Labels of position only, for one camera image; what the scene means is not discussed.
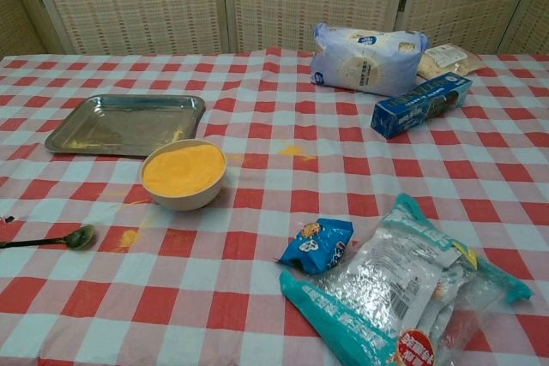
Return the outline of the black spoon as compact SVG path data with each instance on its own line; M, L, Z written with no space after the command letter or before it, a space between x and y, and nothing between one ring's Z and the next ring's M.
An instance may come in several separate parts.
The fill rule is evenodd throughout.
M0 249L57 244L65 245L68 249L83 249L92 241L94 238L94 233L95 229L92 225L84 225L63 237L2 242L0 243Z

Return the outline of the yellow bowl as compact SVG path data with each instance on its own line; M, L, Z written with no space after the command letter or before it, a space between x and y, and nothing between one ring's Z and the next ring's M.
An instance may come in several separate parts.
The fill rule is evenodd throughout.
M141 181L161 206L191 211L220 193L225 173L226 156L215 144L185 139L151 153L142 164Z

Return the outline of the rectangular metal tray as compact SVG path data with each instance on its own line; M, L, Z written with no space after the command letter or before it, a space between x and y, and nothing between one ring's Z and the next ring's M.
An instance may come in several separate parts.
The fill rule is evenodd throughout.
M147 157L192 139L206 104L190 95L99 94L80 103L45 140L52 153Z

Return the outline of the spilled yellow powder pile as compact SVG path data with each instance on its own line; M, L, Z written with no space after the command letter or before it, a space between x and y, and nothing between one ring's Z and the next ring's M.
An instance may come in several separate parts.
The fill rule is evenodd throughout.
M297 157L301 158L302 160L308 161L313 160L316 158L315 155L311 155L307 153L302 147L297 145L290 145L287 147L283 147L279 152L279 155L283 156L289 156L289 157Z

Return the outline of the small blue snack packet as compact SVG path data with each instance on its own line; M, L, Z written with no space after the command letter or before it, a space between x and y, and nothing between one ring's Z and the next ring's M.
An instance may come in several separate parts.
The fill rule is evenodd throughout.
M352 235L351 222L318 218L297 233L279 263L308 274L325 273L338 265Z

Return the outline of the red white checkered tablecloth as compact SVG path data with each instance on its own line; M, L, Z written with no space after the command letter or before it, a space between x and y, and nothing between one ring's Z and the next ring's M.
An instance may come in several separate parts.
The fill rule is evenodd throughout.
M459 360L549 366L549 55L485 57L463 107L394 140L372 95L311 83L303 52L18 56L0 61L0 241L80 225L97 242L0 250L0 366L335 362L281 295L301 225L346 219L363 241L395 197L526 282ZM136 159L53 154L45 138L100 93L193 94L227 156L208 206L153 204ZM279 155L290 145L313 160Z

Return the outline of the light purple food bag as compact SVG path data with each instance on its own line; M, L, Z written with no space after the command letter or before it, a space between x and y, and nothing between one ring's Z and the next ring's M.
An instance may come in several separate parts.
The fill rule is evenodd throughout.
M421 32L379 32L348 27L315 27L311 81L394 97L416 85L428 38Z

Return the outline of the blue cling wrap box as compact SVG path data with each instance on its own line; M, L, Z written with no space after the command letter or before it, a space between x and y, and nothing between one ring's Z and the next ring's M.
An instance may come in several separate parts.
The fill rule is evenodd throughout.
M425 81L411 92L378 101L371 127L391 139L463 105L473 82L452 72Z

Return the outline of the large teal clear snack bag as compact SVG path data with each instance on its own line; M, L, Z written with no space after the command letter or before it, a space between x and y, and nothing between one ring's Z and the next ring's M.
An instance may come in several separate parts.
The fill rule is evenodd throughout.
M533 292L447 236L407 194L325 273L283 271L281 292L343 366L458 366L495 305Z

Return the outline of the clear bag of crackers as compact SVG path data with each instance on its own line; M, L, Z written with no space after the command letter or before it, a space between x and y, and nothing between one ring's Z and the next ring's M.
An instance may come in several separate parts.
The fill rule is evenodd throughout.
M418 75L430 80L447 72L467 76L486 65L475 54L453 44L439 45L425 50L418 67Z

